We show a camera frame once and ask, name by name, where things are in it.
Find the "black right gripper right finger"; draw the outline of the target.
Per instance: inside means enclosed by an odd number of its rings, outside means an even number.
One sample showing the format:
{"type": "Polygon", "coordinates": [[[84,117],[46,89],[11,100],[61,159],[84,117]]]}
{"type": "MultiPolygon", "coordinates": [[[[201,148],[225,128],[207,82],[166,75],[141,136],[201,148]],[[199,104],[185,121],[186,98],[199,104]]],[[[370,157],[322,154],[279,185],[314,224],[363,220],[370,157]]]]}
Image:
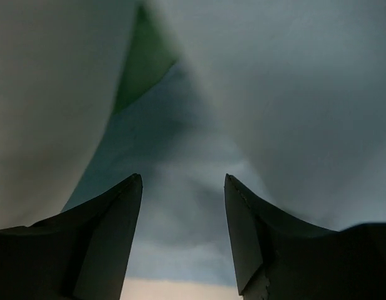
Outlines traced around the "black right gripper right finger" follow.
{"type": "Polygon", "coordinates": [[[225,209],[244,299],[386,299],[386,223],[331,231],[226,175],[225,209]]]}

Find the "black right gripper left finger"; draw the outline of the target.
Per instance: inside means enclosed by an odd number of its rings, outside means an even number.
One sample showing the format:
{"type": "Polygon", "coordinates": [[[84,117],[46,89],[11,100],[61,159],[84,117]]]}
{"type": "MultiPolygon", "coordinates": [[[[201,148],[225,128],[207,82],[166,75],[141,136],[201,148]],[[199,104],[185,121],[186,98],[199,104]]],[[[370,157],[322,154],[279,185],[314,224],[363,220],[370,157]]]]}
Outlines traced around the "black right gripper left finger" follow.
{"type": "Polygon", "coordinates": [[[56,216],[0,230],[0,299],[119,299],[142,188],[133,174],[56,216]]]}

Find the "blue green satin pillowcase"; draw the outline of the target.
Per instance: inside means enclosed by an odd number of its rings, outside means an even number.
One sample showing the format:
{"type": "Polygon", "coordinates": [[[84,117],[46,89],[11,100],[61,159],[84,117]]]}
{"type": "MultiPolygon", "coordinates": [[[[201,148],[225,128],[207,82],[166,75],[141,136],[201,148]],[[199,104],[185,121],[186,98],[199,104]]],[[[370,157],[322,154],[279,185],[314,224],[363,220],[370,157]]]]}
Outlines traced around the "blue green satin pillowcase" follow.
{"type": "Polygon", "coordinates": [[[304,221],[386,222],[386,1],[152,1],[176,64],[109,121],[67,203],[132,173],[127,276],[235,286],[233,174],[304,221]]]}

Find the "white pillow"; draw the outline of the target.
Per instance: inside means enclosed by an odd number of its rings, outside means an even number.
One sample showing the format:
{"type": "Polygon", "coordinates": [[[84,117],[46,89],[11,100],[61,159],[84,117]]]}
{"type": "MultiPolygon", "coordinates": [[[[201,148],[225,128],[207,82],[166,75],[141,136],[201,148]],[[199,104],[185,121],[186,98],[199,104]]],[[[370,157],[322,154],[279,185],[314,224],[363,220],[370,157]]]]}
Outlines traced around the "white pillow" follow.
{"type": "Polygon", "coordinates": [[[0,229],[61,212],[112,112],[135,1],[0,1],[0,229]]]}

